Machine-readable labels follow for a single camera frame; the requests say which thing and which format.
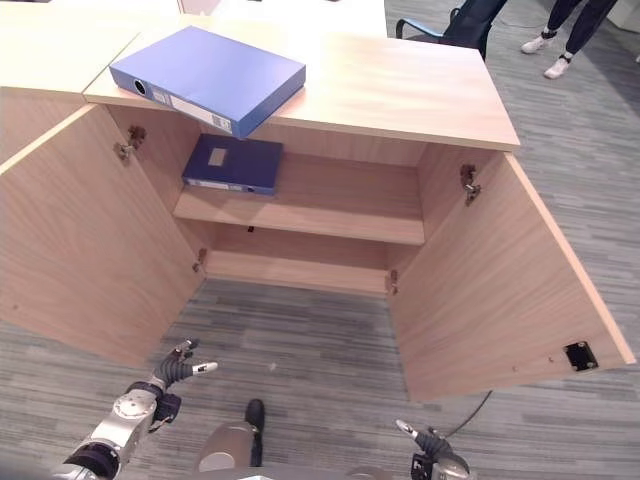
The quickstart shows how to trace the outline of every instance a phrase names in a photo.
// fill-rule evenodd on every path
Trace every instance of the gray carpet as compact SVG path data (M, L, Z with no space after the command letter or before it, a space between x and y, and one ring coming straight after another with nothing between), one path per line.
M457 3L387 0L390 26L412 16L442 27ZM542 72L568 32L544 55L518 51L551 3L511 0L491 34L488 66L523 142L525 170L640 354L640 36L605 23L568 75L551 82ZM344 340L354 333L357 341ZM176 387L179 418L148 439L123 479L188 471L210 430L241 418L253 396L268 406L267 463L364 463L408 478L414 449L393 419L446 432L482 398L409 404L388 312L371 299L208 282L156 358L186 335L201 337L198 358L222 368ZM53 465L145 376L0 322L1 454ZM636 366L503 389L453 443L480 478L637 479L639 395Z

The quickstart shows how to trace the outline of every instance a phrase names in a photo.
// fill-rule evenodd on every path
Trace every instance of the black office chair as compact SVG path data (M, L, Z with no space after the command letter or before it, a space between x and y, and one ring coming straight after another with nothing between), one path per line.
M407 40L475 48L484 59L491 24L505 3L507 0L467 0L460 8L451 10L449 26L444 33L436 33L415 20L402 18L396 24L396 38L402 38L404 26L410 25L422 34Z

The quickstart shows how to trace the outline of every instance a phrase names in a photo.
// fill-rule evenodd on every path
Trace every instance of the wooden panel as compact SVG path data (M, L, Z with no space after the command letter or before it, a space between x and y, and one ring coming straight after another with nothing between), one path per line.
M462 194L460 167L475 165L478 174L494 152L478 148L429 144L418 165L425 237L440 228Z
M169 211L182 191L182 172L200 136L198 122L177 112L156 112L140 108L109 107L122 134L139 125L147 132L136 152L147 178Z
M207 276L362 295L385 293L384 245L218 225Z
M519 144L475 50L183 15L175 24L145 30L122 56L188 24L307 65L305 88L269 123L500 150ZM108 72L85 96L97 103L164 108L118 89Z
M213 127L204 123L200 125L204 133L220 134ZM418 165L426 148L424 142L284 127L270 123L263 124L251 134L251 138L283 143L288 153L409 167Z
M80 94L151 18L0 2L0 85Z
M197 258L200 249L211 250L216 240L216 224L211 222L198 222L196 220L174 219L182 236L191 247L194 258Z
M411 399L570 375L563 347L579 341L601 368L632 362L515 158L496 154L478 182L483 193L466 207L460 192L391 299Z
M416 171L285 155L274 197L186 186L181 218L421 245Z
M0 87L0 163L84 104L80 94L48 95Z
M0 166L0 317L133 365L203 275L123 141L87 105Z

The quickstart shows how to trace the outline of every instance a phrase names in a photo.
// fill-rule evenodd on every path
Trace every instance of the black cable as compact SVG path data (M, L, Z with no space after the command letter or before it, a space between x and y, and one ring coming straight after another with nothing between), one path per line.
M484 404L487 403L487 400L489 400L489 397L491 396L492 393L493 393L493 390L489 390L487 392L487 394L484 396L484 398L482 399L482 401L480 402L480 405L478 405L478 407L473 411L473 413L471 415L469 415L464 422L462 422L460 425L458 425L456 428L454 428L450 433L445 435L444 438L453 437L456 433L458 433L460 430L462 430L464 427L466 427L467 423L469 423L471 420L473 420L473 418L478 414L480 409L482 407L484 407Z

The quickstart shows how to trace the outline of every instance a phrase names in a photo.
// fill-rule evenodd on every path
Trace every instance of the dark blue binder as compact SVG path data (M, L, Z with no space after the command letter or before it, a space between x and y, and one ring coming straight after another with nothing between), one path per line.
M273 195L281 156L281 143L203 134L182 178L199 187Z

